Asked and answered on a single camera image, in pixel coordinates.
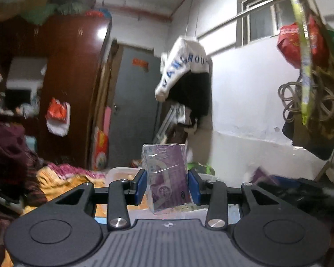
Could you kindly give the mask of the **purple box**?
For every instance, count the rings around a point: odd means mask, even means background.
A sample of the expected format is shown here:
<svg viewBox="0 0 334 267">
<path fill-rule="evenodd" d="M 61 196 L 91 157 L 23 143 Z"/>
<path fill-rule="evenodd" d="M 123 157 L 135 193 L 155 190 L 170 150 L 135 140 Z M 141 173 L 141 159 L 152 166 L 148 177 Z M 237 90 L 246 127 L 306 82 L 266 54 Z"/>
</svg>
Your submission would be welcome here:
<svg viewBox="0 0 334 267">
<path fill-rule="evenodd" d="M 147 200 L 153 213 L 191 203 L 184 144 L 144 144 L 142 167 L 147 171 Z"/>
</svg>

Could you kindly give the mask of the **green white plastic bag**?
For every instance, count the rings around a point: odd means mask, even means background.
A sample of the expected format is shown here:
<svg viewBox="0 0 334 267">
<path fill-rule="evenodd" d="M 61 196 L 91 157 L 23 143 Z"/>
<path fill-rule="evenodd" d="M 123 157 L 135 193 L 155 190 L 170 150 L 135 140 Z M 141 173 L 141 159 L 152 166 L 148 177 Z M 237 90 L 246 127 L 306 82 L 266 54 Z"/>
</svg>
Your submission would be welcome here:
<svg viewBox="0 0 334 267">
<path fill-rule="evenodd" d="M 187 163 L 187 170 L 190 171 L 192 169 L 195 169 L 199 174 L 215 175 L 215 170 L 208 164 L 202 165 L 196 162 Z"/>
</svg>

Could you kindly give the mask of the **white plastic basket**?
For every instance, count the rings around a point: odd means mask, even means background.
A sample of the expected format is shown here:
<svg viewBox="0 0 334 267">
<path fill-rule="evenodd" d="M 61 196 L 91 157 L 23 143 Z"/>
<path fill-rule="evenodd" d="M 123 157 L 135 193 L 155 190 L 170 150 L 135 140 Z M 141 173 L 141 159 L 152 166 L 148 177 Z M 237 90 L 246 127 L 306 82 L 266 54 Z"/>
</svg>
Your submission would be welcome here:
<svg viewBox="0 0 334 267">
<path fill-rule="evenodd" d="M 105 185 L 108 186 L 112 181 L 128 179 L 132 180 L 138 173 L 139 169 L 119 167 L 110 169 L 105 176 Z M 141 205 L 127 206 L 131 224 L 137 219 L 199 219 L 205 224 L 208 206 L 197 206 L 195 204 L 187 204 L 175 208 L 169 208 L 161 212 L 153 214 L 148 208 L 147 194 L 143 196 Z"/>
</svg>

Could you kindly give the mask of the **pink floral bedding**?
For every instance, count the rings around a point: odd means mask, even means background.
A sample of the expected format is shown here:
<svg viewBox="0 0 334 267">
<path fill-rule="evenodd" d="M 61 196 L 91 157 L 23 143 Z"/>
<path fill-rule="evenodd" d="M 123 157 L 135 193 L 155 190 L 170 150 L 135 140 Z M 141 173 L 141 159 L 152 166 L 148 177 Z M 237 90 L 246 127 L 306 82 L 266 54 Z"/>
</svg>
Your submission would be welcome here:
<svg viewBox="0 0 334 267">
<path fill-rule="evenodd" d="M 70 164 L 55 165 L 54 163 L 49 163 L 47 167 L 54 171 L 57 176 L 65 180 L 74 176 L 83 176 L 94 180 L 105 179 L 105 173 L 103 172 L 77 168 Z"/>
</svg>

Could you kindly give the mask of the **grey door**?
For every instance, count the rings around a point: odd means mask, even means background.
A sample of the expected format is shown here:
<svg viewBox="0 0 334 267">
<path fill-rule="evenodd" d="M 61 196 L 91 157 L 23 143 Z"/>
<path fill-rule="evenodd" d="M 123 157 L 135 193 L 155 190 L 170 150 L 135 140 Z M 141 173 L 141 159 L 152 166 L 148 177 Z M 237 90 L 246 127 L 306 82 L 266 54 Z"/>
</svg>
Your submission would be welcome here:
<svg viewBox="0 0 334 267">
<path fill-rule="evenodd" d="M 154 90 L 160 81 L 160 59 L 142 49 L 123 47 L 108 135 L 108 166 L 129 166 L 140 159 L 159 123 Z"/>
</svg>

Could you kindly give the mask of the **red white hanging bag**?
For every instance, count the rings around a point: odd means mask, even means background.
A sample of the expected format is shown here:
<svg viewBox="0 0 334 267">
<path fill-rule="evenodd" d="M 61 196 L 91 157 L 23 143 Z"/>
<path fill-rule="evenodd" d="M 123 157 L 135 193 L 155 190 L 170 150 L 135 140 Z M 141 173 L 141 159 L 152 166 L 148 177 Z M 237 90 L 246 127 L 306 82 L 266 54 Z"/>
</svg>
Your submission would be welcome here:
<svg viewBox="0 0 334 267">
<path fill-rule="evenodd" d="M 67 136 L 70 127 L 70 104 L 52 98 L 46 113 L 46 125 L 51 134 Z"/>
</svg>

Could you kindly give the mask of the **maroon blanket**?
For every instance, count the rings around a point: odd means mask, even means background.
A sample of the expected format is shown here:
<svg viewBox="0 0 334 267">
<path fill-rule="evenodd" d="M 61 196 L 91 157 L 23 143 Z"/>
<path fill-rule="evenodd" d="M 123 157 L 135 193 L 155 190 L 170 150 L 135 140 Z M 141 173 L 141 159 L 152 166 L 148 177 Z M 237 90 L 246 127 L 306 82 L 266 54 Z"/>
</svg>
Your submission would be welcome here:
<svg viewBox="0 0 334 267">
<path fill-rule="evenodd" d="M 38 187 L 31 154 L 24 128 L 0 122 L 0 197 L 14 203 L 23 198 L 27 205 L 38 207 L 47 199 Z"/>
</svg>

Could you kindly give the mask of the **olive hanging bag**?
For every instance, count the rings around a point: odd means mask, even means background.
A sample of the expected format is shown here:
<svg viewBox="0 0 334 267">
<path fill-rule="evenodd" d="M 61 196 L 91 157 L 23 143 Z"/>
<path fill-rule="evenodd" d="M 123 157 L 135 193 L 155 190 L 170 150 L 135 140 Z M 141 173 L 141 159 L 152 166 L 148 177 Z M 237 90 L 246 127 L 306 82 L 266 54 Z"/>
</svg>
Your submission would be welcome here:
<svg viewBox="0 0 334 267">
<path fill-rule="evenodd" d="M 317 14 L 310 15 L 314 16 L 326 40 L 329 59 L 327 68 L 313 64 L 314 102 L 308 124 L 302 123 L 301 78 L 281 85 L 277 94 L 283 104 L 283 135 L 292 141 L 293 146 L 300 146 L 319 159 L 328 160 L 334 151 L 334 31 L 326 28 Z"/>
</svg>

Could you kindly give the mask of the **white black hanging jacket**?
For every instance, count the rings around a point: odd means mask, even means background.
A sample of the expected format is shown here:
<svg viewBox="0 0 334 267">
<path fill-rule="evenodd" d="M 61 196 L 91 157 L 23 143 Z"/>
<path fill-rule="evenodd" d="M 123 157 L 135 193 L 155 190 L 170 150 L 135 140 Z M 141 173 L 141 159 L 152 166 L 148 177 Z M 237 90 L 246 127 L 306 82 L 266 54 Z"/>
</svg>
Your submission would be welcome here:
<svg viewBox="0 0 334 267">
<path fill-rule="evenodd" d="M 209 113 L 210 65 L 203 46 L 194 37 L 179 36 L 162 70 L 154 91 L 159 102 L 171 100 L 191 110 L 196 118 Z"/>
</svg>

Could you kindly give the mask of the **dark red wooden wardrobe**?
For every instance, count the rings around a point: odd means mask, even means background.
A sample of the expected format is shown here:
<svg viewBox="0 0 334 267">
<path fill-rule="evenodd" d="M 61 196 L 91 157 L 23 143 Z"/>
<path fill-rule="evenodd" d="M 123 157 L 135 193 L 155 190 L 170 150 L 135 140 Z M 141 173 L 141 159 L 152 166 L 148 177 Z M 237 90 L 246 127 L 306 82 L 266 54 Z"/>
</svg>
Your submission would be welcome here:
<svg viewBox="0 0 334 267">
<path fill-rule="evenodd" d="M 53 15 L 42 26 L 16 17 L 0 23 L 0 67 L 4 79 L 14 58 L 46 58 L 40 113 L 33 131 L 38 155 L 51 162 L 86 167 L 92 119 L 111 20 Z M 70 104 L 67 136 L 50 133 L 46 113 L 52 98 Z"/>
</svg>

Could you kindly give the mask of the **red hanging plastic bag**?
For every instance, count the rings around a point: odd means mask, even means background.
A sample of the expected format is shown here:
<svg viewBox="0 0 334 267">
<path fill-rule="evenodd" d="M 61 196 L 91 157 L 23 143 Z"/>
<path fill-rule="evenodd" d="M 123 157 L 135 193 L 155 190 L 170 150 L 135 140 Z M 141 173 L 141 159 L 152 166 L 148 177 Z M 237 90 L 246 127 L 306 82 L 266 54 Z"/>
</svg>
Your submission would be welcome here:
<svg viewBox="0 0 334 267">
<path fill-rule="evenodd" d="M 279 51 L 281 51 L 286 61 L 296 69 L 300 69 L 298 30 L 299 28 L 296 23 L 282 26 L 277 41 Z M 313 64 L 321 68 L 327 68 L 329 59 L 328 46 L 313 15 L 309 16 L 308 30 Z"/>
</svg>

